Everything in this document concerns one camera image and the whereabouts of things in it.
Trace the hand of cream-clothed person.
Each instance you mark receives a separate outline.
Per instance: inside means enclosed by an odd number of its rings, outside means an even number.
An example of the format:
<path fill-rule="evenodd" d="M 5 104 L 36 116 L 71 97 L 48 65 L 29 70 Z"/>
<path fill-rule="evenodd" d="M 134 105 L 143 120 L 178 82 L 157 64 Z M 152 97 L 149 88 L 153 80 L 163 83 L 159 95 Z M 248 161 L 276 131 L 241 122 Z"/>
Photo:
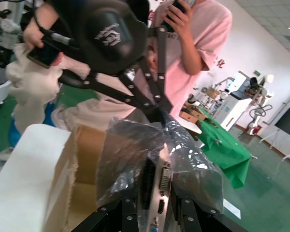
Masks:
<path fill-rule="evenodd" d="M 42 48 L 44 45 L 42 42 L 43 36 L 44 35 L 40 32 L 33 19 L 29 22 L 23 32 L 23 40 L 29 50 L 32 50 L 35 47 Z"/>

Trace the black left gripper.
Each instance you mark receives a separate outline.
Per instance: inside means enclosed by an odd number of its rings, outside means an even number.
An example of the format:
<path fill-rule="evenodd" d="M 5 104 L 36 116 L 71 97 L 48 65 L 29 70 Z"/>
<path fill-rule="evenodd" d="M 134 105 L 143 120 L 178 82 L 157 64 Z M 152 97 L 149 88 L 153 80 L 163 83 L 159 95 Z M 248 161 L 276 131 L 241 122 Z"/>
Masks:
<path fill-rule="evenodd" d="M 164 26 L 150 28 L 138 21 L 129 5 L 121 0 L 52 0 L 51 5 L 91 68 L 86 79 L 72 71 L 64 71 L 58 81 L 64 85 L 92 89 L 140 109 L 148 121 L 160 121 L 160 111 L 173 108 L 165 95 L 166 34 Z M 148 37 L 156 37 L 157 77 L 154 77 L 145 58 Z M 124 71 L 138 62 L 153 95 L 149 100 Z M 97 80 L 97 73 L 119 75 L 120 82 L 131 95 L 109 87 Z"/>

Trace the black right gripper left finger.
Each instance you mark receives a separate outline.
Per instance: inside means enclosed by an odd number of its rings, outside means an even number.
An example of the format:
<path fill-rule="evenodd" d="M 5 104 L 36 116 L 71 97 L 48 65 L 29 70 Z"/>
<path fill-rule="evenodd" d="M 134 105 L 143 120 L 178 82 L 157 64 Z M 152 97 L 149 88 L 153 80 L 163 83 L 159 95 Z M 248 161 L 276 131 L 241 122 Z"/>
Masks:
<path fill-rule="evenodd" d="M 134 198 L 122 198 L 99 207 L 72 232 L 138 232 Z"/>

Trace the hand of pink-shirted person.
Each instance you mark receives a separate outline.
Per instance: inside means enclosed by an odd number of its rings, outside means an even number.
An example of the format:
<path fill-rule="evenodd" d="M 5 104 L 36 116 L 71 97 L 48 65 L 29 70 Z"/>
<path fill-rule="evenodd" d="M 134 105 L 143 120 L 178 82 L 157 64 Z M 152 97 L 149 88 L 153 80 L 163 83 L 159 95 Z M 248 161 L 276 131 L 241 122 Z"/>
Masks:
<path fill-rule="evenodd" d="M 174 5 L 170 5 L 166 9 L 166 15 L 163 20 L 174 29 L 178 36 L 182 37 L 190 32 L 193 7 L 184 0 L 179 0 L 178 3 L 184 8 L 185 12 L 182 12 Z"/>

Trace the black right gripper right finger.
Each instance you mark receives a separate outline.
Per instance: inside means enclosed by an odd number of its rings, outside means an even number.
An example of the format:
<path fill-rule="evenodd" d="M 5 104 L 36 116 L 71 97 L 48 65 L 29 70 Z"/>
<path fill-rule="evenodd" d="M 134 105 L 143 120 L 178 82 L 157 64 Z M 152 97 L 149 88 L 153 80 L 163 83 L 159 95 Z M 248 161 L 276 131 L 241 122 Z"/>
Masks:
<path fill-rule="evenodd" d="M 171 194 L 174 218 L 182 232 L 245 232 L 242 226 L 218 210 L 188 195 Z"/>

